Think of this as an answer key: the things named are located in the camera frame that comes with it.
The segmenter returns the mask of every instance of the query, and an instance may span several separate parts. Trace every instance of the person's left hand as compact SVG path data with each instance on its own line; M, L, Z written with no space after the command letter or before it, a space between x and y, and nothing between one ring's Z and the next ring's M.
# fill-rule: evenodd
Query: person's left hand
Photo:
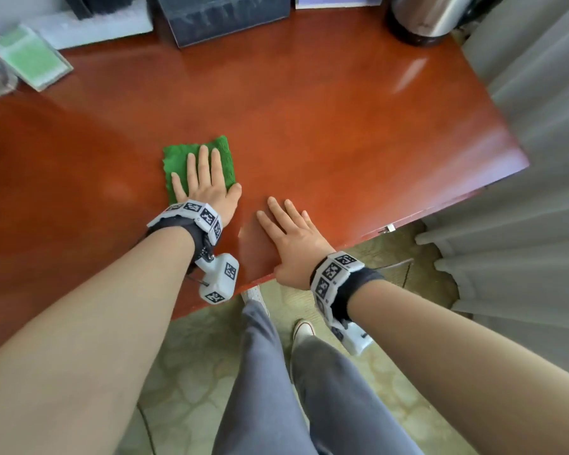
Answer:
M211 169L209 170L209 149L206 145L200 147L198 153L198 174L196 174L196 157L193 153L187 156L187 184L190 196L187 196L181 186L181 179L176 173L171 173L173 190L178 203L188 199L195 199L201 203L209 203L220 217L221 224L225 227L231 221L238 200L243 194L243 187L234 184L230 190L226 190L226 181L223 178L221 168L221 155L219 150L211 152Z

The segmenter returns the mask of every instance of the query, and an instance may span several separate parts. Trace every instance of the gray pants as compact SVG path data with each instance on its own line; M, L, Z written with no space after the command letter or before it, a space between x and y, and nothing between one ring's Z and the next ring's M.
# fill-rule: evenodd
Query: gray pants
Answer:
M213 455L422 454L350 360L316 337L291 359L308 432L276 329L255 301L243 321L240 371Z

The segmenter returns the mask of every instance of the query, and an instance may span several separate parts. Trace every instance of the shoe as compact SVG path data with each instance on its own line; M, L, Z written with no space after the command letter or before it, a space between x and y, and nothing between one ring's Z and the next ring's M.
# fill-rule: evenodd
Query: shoe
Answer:
M312 337L315 335L316 333L314 332L314 326L312 326L312 323L310 321L307 321L305 319L300 319L299 321L297 321L297 324L295 324L295 327L293 328L293 347L291 348L291 354L295 351L297 345L299 345L302 341L304 341L305 338ZM291 365L289 367L289 378L291 379L291 383L295 383L293 381L292 360L291 360Z
M249 300L255 300L261 303L261 306L263 306L264 310L266 311L267 317L270 317L270 312L267 310L266 303L263 301L263 296L261 295L259 286L253 286L249 290L243 291L241 295L243 296L245 305Z

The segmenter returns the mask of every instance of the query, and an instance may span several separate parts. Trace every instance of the wrist-mounted tracker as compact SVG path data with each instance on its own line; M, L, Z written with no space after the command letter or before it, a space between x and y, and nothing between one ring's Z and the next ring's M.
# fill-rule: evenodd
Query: wrist-mounted tracker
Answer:
M326 325L352 355L359 355L373 339L348 316L349 298L361 286L383 279L375 270L346 252L329 254L315 268L310 278L316 308Z
M198 291L200 297L211 305L232 298L239 265L238 260L229 253L218 256L213 254L213 248L223 230L221 218L215 209L193 199L172 204L147 224L145 235L149 236L159 229L174 226L185 228L194 240L192 262L205 272ZM190 265L188 274L193 269L194 265Z

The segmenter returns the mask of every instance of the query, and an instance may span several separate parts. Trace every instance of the forearm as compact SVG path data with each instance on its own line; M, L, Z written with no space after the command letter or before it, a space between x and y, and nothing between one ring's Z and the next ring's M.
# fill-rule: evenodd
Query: forearm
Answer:
M0 348L0 453L112 453L193 252L159 230Z
M361 287L348 313L480 453L569 453L565 371L389 282Z

